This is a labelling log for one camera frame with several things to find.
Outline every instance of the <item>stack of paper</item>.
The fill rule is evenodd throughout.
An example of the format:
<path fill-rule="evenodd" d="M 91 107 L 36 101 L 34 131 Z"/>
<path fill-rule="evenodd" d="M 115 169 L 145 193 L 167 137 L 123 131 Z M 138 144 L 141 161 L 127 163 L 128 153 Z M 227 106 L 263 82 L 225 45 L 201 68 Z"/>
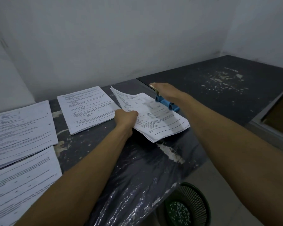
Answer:
<path fill-rule="evenodd" d="M 57 98 L 71 135 L 113 119 L 119 109 L 99 86 Z"/>
<path fill-rule="evenodd" d="M 145 93 L 130 95 L 112 87 L 110 89 L 123 110 L 136 110 L 139 113 L 134 128 L 153 143 L 190 127 L 186 118 L 155 102 Z"/>
<path fill-rule="evenodd" d="M 14 225 L 61 176 L 53 147 L 0 170 L 0 225 Z"/>
<path fill-rule="evenodd" d="M 57 143 L 48 101 L 0 113 L 0 168 Z"/>

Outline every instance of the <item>right hand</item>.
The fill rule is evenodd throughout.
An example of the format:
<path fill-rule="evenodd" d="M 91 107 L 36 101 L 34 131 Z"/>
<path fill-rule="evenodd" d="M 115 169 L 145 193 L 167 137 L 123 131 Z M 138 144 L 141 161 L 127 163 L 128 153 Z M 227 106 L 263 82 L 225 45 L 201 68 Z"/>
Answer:
<path fill-rule="evenodd" d="M 150 85 L 158 89 L 160 96 L 172 103 L 176 103 L 177 99 L 180 98 L 183 93 L 169 83 L 150 83 L 149 86 Z"/>

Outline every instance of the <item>hand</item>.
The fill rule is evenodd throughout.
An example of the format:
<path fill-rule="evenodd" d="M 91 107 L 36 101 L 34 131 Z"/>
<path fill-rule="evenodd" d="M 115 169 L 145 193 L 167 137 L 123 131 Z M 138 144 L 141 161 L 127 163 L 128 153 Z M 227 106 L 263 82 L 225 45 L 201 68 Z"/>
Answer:
<path fill-rule="evenodd" d="M 117 127 L 129 130 L 129 136 L 132 135 L 132 128 L 135 125 L 136 118 L 138 116 L 137 111 L 126 112 L 122 109 L 115 110 L 114 120 Z"/>
<path fill-rule="evenodd" d="M 160 96 L 175 104 L 177 99 L 181 97 L 181 94 L 183 94 L 182 91 L 170 85 L 169 83 L 150 83 L 149 86 L 151 85 L 159 91 Z"/>

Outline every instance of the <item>table surface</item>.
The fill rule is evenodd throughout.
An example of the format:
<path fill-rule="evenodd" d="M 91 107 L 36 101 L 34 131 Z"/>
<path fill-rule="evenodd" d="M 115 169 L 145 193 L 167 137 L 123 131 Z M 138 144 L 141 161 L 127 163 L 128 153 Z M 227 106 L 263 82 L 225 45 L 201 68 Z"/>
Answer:
<path fill-rule="evenodd" d="M 137 79 L 112 86 L 124 93 L 144 92 L 155 98 L 155 91 Z M 102 89 L 119 105 L 110 86 Z M 49 104 L 59 140 L 55 151 L 64 173 L 91 152 L 115 127 L 115 123 L 114 120 L 106 121 L 71 136 L 57 99 L 51 100 Z M 185 163 L 181 164 L 169 159 L 164 152 L 176 157 L 180 156 Z M 112 225 L 119 225 L 126 220 L 130 225 L 136 224 L 206 159 L 207 156 L 192 129 L 164 138 L 157 143 L 151 143 L 141 133 L 133 130 L 132 137 L 125 144 L 107 185 L 91 213 L 88 225 L 95 225 L 99 218 L 101 222 L 97 225 L 105 225 L 115 216 L 117 217 Z"/>
<path fill-rule="evenodd" d="M 151 82 L 169 82 L 245 125 L 283 91 L 283 68 L 223 56 L 112 86 L 124 93 L 144 92 L 155 98 L 155 92 L 147 86 Z M 109 88 L 102 87 L 119 105 Z M 110 120 L 70 136 L 57 99 L 49 104 L 59 140 L 55 151 L 62 172 L 83 159 L 115 127 Z M 174 162 L 164 152 L 182 157 L 185 163 Z M 134 130 L 87 225 L 105 225 L 109 220 L 113 220 L 111 225 L 124 221 L 136 224 L 205 160 L 206 154 L 191 128 L 158 143 L 151 143 Z"/>
<path fill-rule="evenodd" d="M 244 126 L 283 91 L 283 68 L 226 55 L 138 80 L 170 83 Z"/>

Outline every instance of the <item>floor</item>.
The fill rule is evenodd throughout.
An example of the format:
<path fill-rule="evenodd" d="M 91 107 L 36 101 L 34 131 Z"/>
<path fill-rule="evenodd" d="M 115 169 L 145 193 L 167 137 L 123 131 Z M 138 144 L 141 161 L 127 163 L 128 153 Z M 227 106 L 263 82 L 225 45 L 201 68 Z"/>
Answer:
<path fill-rule="evenodd" d="M 262 226 L 239 201 L 230 186 L 207 161 L 187 179 L 206 197 L 211 209 L 211 226 Z M 140 226 L 159 226 L 155 214 L 151 214 Z"/>

